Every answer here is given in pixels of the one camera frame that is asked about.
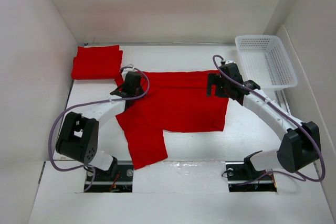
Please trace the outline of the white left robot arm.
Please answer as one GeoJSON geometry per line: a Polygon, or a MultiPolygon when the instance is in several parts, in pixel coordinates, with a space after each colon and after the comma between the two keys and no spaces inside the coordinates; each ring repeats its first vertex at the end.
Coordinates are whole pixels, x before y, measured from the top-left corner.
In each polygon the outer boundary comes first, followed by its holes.
{"type": "Polygon", "coordinates": [[[106,100],[89,102],[82,106],[90,109],[76,113],[66,112],[58,135],[55,150],[90,168],[115,178],[118,160],[98,150],[99,129],[119,114],[122,114],[149,91],[150,83],[145,73],[136,70],[122,75],[123,82],[110,92],[106,100]]]}

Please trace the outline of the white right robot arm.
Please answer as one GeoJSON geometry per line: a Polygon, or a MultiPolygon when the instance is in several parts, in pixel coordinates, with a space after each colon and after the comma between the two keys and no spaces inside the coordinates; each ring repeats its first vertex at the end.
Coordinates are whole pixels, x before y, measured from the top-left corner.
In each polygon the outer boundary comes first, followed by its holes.
{"type": "Polygon", "coordinates": [[[280,139],[278,149],[258,151],[245,158],[254,170],[284,169],[295,173],[321,157],[318,126],[288,114],[267,98],[254,81],[243,81],[234,62],[222,62],[218,73],[208,74],[206,94],[237,101],[256,114],[280,139]]]}

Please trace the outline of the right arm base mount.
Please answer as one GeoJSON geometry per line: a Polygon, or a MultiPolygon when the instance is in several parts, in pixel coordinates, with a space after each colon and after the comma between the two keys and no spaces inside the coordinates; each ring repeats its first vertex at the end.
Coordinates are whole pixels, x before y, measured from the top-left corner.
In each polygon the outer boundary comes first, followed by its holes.
{"type": "Polygon", "coordinates": [[[257,153],[248,155],[241,162],[229,161],[225,163],[226,168],[222,177],[227,179],[230,193],[277,192],[273,174],[259,178],[266,171],[256,171],[252,166],[250,158],[257,153]]]}

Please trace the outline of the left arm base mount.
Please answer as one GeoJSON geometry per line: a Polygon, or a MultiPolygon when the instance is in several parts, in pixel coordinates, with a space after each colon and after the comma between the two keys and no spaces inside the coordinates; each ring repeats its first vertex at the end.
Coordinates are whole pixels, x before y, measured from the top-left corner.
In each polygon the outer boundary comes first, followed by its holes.
{"type": "Polygon", "coordinates": [[[96,168],[93,177],[93,168],[84,167],[86,171],[85,193],[131,193],[133,187],[134,166],[131,161],[118,161],[117,169],[113,176],[107,171],[96,168]]]}

